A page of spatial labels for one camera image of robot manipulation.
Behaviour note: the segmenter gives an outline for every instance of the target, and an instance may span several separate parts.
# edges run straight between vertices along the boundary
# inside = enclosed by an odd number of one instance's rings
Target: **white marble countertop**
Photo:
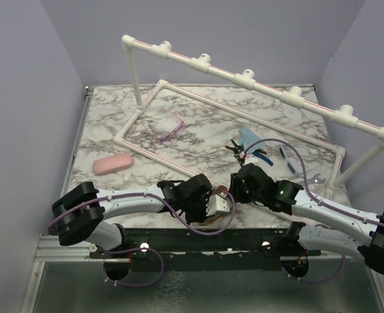
[[[190,86],[184,88],[329,142],[322,117],[286,106],[271,97],[238,87]],[[151,89],[152,87],[141,88],[143,98],[151,92]],[[303,97],[317,103],[313,87],[303,87]],[[112,139],[135,109],[134,94],[130,87],[95,88],[74,168],[70,175],[68,190],[83,181],[92,181],[97,188],[127,190],[153,185],[163,179],[188,179],[184,175],[136,153],[132,153],[134,165],[127,170],[103,176],[93,173],[92,165],[95,160],[127,151],[115,145]],[[170,141],[161,144],[150,135],[150,132],[156,135],[163,134],[173,130],[179,124],[178,119],[166,110],[180,116],[185,122],[185,127]],[[321,178],[329,180],[335,160],[332,152],[167,89],[163,89],[157,94],[144,114],[128,131],[125,139],[168,160],[176,161],[196,173],[204,173],[217,183],[229,186],[230,173],[236,172],[239,165],[234,159],[233,153],[224,146],[231,145],[230,139],[237,140],[240,137],[239,129],[242,126],[249,127],[261,138],[278,138],[306,147],[308,150],[299,149],[299,151],[306,162],[308,178],[315,173],[320,173]],[[270,167],[264,161],[259,161],[258,165],[273,179],[300,181],[300,177],[292,176],[286,163],[281,159],[278,146],[279,144],[276,142],[267,142],[264,147],[267,156],[274,162],[274,166]],[[293,164],[297,164],[295,158],[291,159]],[[313,184],[310,185],[310,188],[315,193],[324,196],[326,184]],[[333,200],[344,204],[349,203],[344,186],[336,192]],[[227,219],[228,217],[220,218],[206,227],[219,228]],[[137,228],[184,227],[168,213],[125,215],[113,218],[111,222]],[[230,227],[257,228],[285,227],[287,225],[287,221],[266,213],[263,208],[246,204],[237,206],[237,213]]]

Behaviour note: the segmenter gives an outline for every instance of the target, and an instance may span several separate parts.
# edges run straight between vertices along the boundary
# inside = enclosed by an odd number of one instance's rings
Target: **safety glasses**
[[[152,132],[149,131],[148,127],[146,127],[144,125],[144,123],[142,123],[142,125],[144,126],[145,130],[157,141],[159,142],[167,142],[168,140],[170,140],[170,138],[173,136],[173,135],[176,135],[178,134],[182,129],[183,127],[185,126],[185,122],[176,114],[176,113],[173,113],[171,111],[168,111],[168,110],[165,110],[167,112],[170,112],[171,114],[173,114],[174,116],[176,116],[176,118],[178,118],[178,120],[180,120],[180,124],[178,124],[171,132],[168,132],[167,134],[163,135],[163,136],[155,136]]]
[[[282,158],[286,161],[286,164],[288,165],[288,168],[289,168],[290,172],[294,176],[298,176],[300,173],[299,173],[298,170],[296,170],[294,165],[290,162],[289,157],[288,157],[288,155],[286,154],[286,151],[285,151],[286,147],[287,147],[286,145],[280,145],[280,147],[278,148],[278,152],[280,153]],[[303,147],[302,145],[294,145],[294,147],[305,149],[306,151],[308,151],[310,153],[309,149],[307,149],[306,147]]]

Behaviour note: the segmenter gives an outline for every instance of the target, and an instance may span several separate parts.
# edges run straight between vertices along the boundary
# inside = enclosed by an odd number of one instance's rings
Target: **pliers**
[[[233,147],[228,147],[226,145],[225,148],[233,151],[233,153],[234,153],[233,156],[237,159],[239,165],[241,167],[243,167],[245,159],[241,158],[240,154],[244,151],[244,146],[238,145],[233,139],[231,139],[231,142],[233,144]],[[265,156],[266,154],[267,154],[267,152],[265,152],[263,149],[257,149],[253,152],[253,155],[266,161],[266,163],[268,163],[268,165],[273,166],[273,162],[271,162],[271,160]]]

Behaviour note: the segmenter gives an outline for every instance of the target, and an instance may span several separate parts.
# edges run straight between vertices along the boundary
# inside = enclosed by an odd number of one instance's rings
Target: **purple cable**
[[[296,148],[294,148],[294,146],[290,145],[289,143],[283,141],[283,140],[280,140],[280,139],[275,139],[275,138],[266,138],[266,139],[261,139],[261,140],[258,140],[256,142],[254,142],[253,144],[251,144],[248,148],[245,149],[244,153],[246,155],[247,151],[249,149],[251,149],[253,146],[261,143],[261,142],[280,142],[280,143],[283,143],[284,145],[287,145],[290,149],[292,149],[297,157],[299,158],[299,160],[301,161],[301,166],[302,166],[302,171],[303,171],[303,181],[304,181],[304,187],[306,189],[306,193],[317,203],[320,202],[319,199],[317,199],[313,194],[312,192],[309,190],[309,186],[308,186],[308,180],[306,178],[306,168],[304,166],[304,162],[303,162],[303,159],[302,159],[302,156],[301,154],[296,150]],[[353,213],[350,213],[350,212],[345,212],[344,210],[341,210],[331,204],[328,204],[326,202],[321,202],[320,205],[323,205],[324,207],[327,207],[328,209],[331,209],[335,212],[338,212],[340,214],[343,214],[343,215],[346,215],[346,216],[349,216],[351,218],[354,218],[355,220],[360,220],[360,221],[363,221],[363,217],[359,216],[359,215],[356,215],[356,214],[353,214]],[[377,222],[375,220],[369,220],[368,218],[365,219],[365,222],[368,222],[370,224],[373,224],[373,225],[377,225],[377,226],[381,226],[384,228],[384,223],[381,223],[381,222]]]
[[[109,280],[110,282],[116,283],[116,284],[121,285],[121,286],[127,286],[127,287],[148,287],[148,286],[151,286],[151,285],[155,284],[156,282],[158,282],[163,277],[163,274],[164,274],[164,260],[163,260],[163,257],[161,256],[161,254],[159,254],[158,251],[154,250],[153,248],[132,248],[132,249],[121,250],[121,251],[108,251],[108,250],[105,250],[105,251],[108,254],[122,254],[122,253],[139,251],[139,250],[149,250],[151,252],[154,252],[158,256],[158,259],[160,259],[161,269],[160,269],[160,272],[156,278],[154,278],[153,280],[151,280],[149,282],[144,282],[142,284],[131,284],[129,282],[121,282],[119,280],[110,279],[107,276],[105,269],[104,269],[103,273],[104,273],[106,279]]]
[[[342,256],[342,259],[341,259],[341,266],[340,268],[334,273],[332,274],[331,276],[327,277],[327,278],[324,278],[324,279],[320,279],[320,280],[305,280],[305,279],[299,279],[297,277],[294,277],[294,276],[291,276],[284,267],[282,267],[282,270],[288,274],[288,277],[292,280],[296,280],[297,282],[304,282],[305,284],[322,284],[324,282],[329,282],[331,281],[332,279],[338,277],[341,275],[342,273],[342,270],[344,269],[345,265],[346,265],[346,256]]]

